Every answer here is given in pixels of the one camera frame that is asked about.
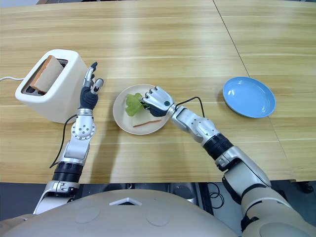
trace blue bowl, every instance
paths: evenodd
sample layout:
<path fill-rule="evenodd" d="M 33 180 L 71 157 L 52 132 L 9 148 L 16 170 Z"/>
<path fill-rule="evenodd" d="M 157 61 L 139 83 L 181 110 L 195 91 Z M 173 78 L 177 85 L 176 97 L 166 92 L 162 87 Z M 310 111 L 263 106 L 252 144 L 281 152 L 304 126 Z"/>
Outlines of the blue bowl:
<path fill-rule="evenodd" d="M 223 87 L 223 96 L 232 110 L 251 118 L 266 117 L 276 107 L 276 99 L 272 91 L 253 78 L 229 79 Z"/>

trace toast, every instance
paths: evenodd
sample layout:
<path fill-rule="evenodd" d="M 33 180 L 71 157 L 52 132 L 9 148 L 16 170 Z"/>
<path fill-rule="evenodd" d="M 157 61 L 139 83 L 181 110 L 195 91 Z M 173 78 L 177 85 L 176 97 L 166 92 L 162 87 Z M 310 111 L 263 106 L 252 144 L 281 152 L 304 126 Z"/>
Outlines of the toast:
<path fill-rule="evenodd" d="M 63 69 L 59 61 L 54 56 L 49 55 L 35 75 L 30 86 L 35 90 L 47 93 Z"/>

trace wooden table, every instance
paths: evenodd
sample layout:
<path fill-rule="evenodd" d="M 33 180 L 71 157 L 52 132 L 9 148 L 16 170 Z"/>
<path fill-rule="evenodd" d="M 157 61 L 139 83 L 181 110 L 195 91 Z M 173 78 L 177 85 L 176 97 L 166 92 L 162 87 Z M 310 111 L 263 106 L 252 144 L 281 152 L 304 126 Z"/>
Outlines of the wooden table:
<path fill-rule="evenodd" d="M 316 180 L 316 4 L 215 0 L 250 77 L 271 88 L 270 121 L 298 181 Z"/>
<path fill-rule="evenodd" d="M 106 85 L 94 110 L 97 133 L 91 140 L 82 183 L 221 180 L 223 174 L 212 158 L 170 122 L 147 136 L 119 129 L 112 116 L 114 99 L 123 89 L 138 83 L 160 85 L 177 102 L 200 96 L 205 115 L 270 179 L 315 179 L 312 172 L 303 178 L 293 173 L 295 166 L 289 162 L 288 153 L 293 160 L 303 158 L 299 152 L 288 152 L 280 136 L 286 138 L 288 127 L 300 125 L 293 128 L 294 132 L 310 134 L 309 142 L 315 140 L 315 134 L 310 132 L 315 125 L 315 106 L 309 103 L 299 107 L 303 102 L 295 100 L 315 101 L 315 92 L 308 84 L 315 87 L 312 76 L 303 78 L 304 86 L 299 90 L 294 76 L 290 86 L 284 87 L 288 77 L 282 73 L 275 80 L 254 75 L 276 94 L 275 113 L 271 118 L 251 119 L 231 111 L 222 97 L 223 84 L 235 76 L 252 76 L 252 70 L 239 55 L 238 44 L 236 49 L 212 1 L 48 4 L 3 8 L 0 17 L 1 77 L 25 76 L 45 52 L 54 48 L 77 51 L 87 65 L 99 63 L 96 76 L 105 78 Z M 258 63 L 250 59 L 249 63 L 254 64 L 254 72 L 267 72 L 269 68 L 273 72 L 273 67 L 267 66 L 272 65 L 269 58 Z M 280 70 L 295 72 L 290 63 L 282 66 Z M 0 84 L 0 181 L 46 183 L 52 177 L 53 169 L 48 167 L 59 149 L 63 125 L 47 121 L 17 101 L 14 92 L 18 81 L 5 80 Z M 200 113 L 197 102 L 190 102 L 187 107 Z M 304 143 L 295 141 L 294 134 L 288 139 L 297 146 Z M 305 153 L 309 154 L 313 151 L 312 142 L 307 145 Z M 316 168 L 316 164 L 310 164 L 303 162 L 302 170 Z"/>

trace lettuce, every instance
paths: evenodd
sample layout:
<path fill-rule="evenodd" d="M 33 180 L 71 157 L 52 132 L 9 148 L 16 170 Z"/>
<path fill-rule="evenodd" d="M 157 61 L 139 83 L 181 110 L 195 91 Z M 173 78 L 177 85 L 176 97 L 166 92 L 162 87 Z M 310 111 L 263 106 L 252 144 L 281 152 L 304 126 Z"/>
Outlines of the lettuce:
<path fill-rule="evenodd" d="M 140 93 L 136 93 L 135 95 L 128 94 L 126 96 L 126 105 L 125 111 L 128 116 L 134 116 L 137 112 L 144 109 L 144 104 L 140 101 L 142 95 Z"/>

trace black cable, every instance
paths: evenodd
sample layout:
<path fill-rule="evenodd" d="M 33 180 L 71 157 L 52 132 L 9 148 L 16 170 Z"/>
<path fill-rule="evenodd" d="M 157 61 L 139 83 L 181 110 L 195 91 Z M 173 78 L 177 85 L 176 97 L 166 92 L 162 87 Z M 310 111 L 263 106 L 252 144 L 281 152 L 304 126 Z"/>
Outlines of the black cable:
<path fill-rule="evenodd" d="M 59 155 L 60 155 L 61 149 L 63 148 L 63 145 L 64 145 L 66 125 L 67 125 L 67 123 L 69 122 L 69 120 L 71 120 L 73 117 L 76 117 L 76 116 L 77 116 L 77 115 L 72 115 L 72 116 L 71 116 L 69 119 L 67 119 L 67 121 L 65 122 L 65 124 L 64 124 L 64 129 L 63 129 L 63 139 L 62 139 L 62 141 L 61 141 L 61 145 L 60 145 L 59 152 L 58 152 L 58 154 L 57 154 L 55 160 L 53 161 L 53 163 L 51 164 L 51 166 L 50 166 L 49 168 L 51 168 L 51 167 L 53 167 L 54 165 L 58 164 L 58 163 L 56 163 L 56 161 L 57 161 L 57 159 L 58 159 L 58 157 L 59 157 Z"/>
<path fill-rule="evenodd" d="M 216 187 L 216 189 L 217 189 L 217 192 L 212 192 L 212 193 L 210 193 L 210 194 L 209 194 L 209 197 L 210 197 L 210 198 L 217 198 L 217 197 L 220 197 L 222 203 L 221 203 L 219 206 L 216 206 L 216 207 L 212 206 L 213 209 L 219 209 L 219 208 L 221 208 L 221 207 L 224 205 L 224 203 L 225 203 L 224 197 L 223 197 L 223 195 L 220 193 L 219 187 L 218 187 L 217 184 L 215 184 L 215 183 L 213 183 L 213 182 L 210 182 L 210 183 L 208 183 L 208 184 L 214 185 L 214 186 Z"/>
<path fill-rule="evenodd" d="M 175 109 L 175 110 L 178 109 L 178 106 L 179 106 L 179 105 L 185 104 L 185 103 L 187 103 L 187 102 L 189 102 L 189 101 L 191 101 L 191 100 L 194 100 L 194 99 L 198 99 L 198 100 L 199 100 L 199 103 L 200 103 L 200 105 L 201 105 L 201 110 L 202 110 L 203 118 L 205 118 L 204 109 L 203 109 L 203 104 L 202 104 L 201 99 L 200 99 L 198 96 L 192 97 L 192 98 L 189 99 L 189 100 L 186 100 L 186 101 L 183 101 L 183 102 L 180 102 L 180 103 L 176 104 L 176 109 Z"/>

